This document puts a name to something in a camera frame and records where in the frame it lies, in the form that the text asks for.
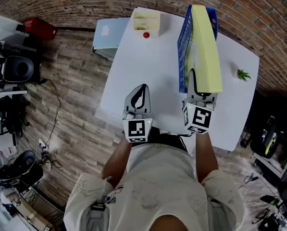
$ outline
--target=red box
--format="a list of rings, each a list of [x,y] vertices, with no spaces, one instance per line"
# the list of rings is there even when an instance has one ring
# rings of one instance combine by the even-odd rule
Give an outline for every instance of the red box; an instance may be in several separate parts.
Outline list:
[[[57,29],[40,18],[26,19],[24,22],[24,32],[35,35],[41,40],[53,40],[57,34]]]

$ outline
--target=black shorts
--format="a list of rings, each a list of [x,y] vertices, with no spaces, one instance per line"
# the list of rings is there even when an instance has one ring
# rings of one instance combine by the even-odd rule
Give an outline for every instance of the black shorts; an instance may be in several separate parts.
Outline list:
[[[165,144],[187,152],[182,138],[178,135],[161,134],[158,128],[152,127],[148,142],[133,143],[132,147],[141,144]]]

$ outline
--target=blue plastic basket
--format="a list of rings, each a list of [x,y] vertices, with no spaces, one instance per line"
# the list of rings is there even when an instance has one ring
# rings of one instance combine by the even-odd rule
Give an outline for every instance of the blue plastic basket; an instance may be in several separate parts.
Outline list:
[[[212,30],[215,39],[217,39],[218,20],[216,10],[212,8],[206,8],[206,11],[212,25]],[[177,41],[179,92],[181,93],[187,93],[186,78],[185,78],[185,59],[189,42],[191,39],[191,33],[192,33],[192,15],[191,15],[191,5],[189,5],[180,36]]]

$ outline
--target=brick wall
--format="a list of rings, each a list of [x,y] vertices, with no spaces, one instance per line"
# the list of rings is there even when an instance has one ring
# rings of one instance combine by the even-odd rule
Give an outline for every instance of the brick wall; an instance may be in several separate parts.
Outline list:
[[[260,56],[257,90],[287,96],[287,0],[0,0],[0,15],[95,28],[98,19],[127,17],[137,6],[184,16],[188,4],[216,8],[220,32]]]

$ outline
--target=wooden floor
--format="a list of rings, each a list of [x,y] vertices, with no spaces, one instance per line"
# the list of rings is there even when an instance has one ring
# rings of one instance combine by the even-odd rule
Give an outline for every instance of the wooden floor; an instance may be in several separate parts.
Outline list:
[[[52,80],[62,103],[49,149],[52,158],[58,160],[62,168],[45,169],[39,189],[59,205],[66,204],[81,173],[100,174],[122,136],[121,129],[94,117],[111,62],[91,54],[93,35],[61,30],[55,40],[44,44],[41,76]],[[86,39],[88,42],[85,47],[77,50],[76,46],[82,48]],[[24,128],[24,134],[32,149],[36,150],[37,140],[46,142],[50,136],[59,102],[49,81],[43,85],[27,84],[26,87],[26,98],[30,101],[26,118],[30,126]],[[24,137],[18,140],[18,148],[19,152],[29,149]],[[237,147],[230,153],[216,150],[216,155],[220,169],[234,178],[237,187],[243,184],[247,175],[258,174],[252,165],[254,160],[250,149]],[[242,230],[257,230],[251,222],[268,206],[259,198],[272,193],[261,180],[250,182],[239,191],[247,210]]]

